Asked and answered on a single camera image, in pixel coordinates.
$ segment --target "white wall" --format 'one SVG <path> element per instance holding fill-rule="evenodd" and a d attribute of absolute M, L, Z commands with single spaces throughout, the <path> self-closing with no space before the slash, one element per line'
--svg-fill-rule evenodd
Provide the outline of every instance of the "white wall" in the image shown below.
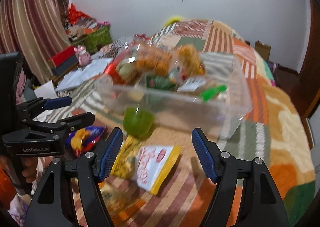
<path fill-rule="evenodd" d="M 270 60 L 298 69 L 310 29 L 307 0 L 73 0 L 76 7 L 111 22 L 113 39 L 152 35 L 172 15 L 221 20 L 252 45 L 272 46 Z"/>
<path fill-rule="evenodd" d="M 304 46 L 302 50 L 302 55 L 300 57 L 299 65 L 297 68 L 297 72 L 300 73 L 304 58 L 307 53 L 308 45 L 309 45 L 309 36 L 310 36 L 310 26 L 311 26 L 311 3 L 310 0 L 306 0 L 306 11 L 307 11 L 307 19 L 306 19 L 306 36 L 304 41 Z"/>
<path fill-rule="evenodd" d="M 309 120 L 314 148 L 311 150 L 311 158 L 316 171 L 316 193 L 320 188 L 320 106 L 316 109 Z"/>

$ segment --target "pink curtain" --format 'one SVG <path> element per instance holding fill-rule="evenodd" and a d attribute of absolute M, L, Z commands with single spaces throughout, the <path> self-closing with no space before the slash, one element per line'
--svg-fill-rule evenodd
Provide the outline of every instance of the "pink curtain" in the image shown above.
<path fill-rule="evenodd" d="M 69 0 L 2 0 L 0 53 L 21 51 L 42 84 L 52 72 L 47 60 L 70 45 L 64 30 Z"/>

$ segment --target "human hand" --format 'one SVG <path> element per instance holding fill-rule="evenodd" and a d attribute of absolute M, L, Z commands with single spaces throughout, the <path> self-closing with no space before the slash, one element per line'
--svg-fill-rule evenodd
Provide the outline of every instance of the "human hand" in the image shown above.
<path fill-rule="evenodd" d="M 6 156 L 0 156 L 0 165 L 4 171 L 9 173 L 7 159 Z M 22 175 L 26 178 L 27 183 L 32 183 L 37 176 L 38 158 L 26 158 L 24 164 L 26 165 L 26 168 L 22 171 Z"/>

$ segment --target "green plastic cup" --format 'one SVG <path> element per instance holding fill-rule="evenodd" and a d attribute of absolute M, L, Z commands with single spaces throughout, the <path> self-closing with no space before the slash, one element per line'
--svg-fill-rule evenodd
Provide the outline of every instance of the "green plastic cup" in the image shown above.
<path fill-rule="evenodd" d="M 147 136 L 155 118 L 152 113 L 139 107 L 127 108 L 123 127 L 129 135 L 142 139 Z"/>

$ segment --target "red box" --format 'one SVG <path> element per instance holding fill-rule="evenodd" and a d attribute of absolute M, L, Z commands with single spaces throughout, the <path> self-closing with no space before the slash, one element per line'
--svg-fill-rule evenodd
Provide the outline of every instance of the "red box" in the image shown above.
<path fill-rule="evenodd" d="M 51 69 L 57 68 L 59 65 L 61 65 L 64 61 L 69 59 L 71 56 L 75 54 L 74 46 L 69 46 L 65 50 L 61 51 L 60 53 L 57 53 L 54 57 L 52 57 L 48 64 Z"/>

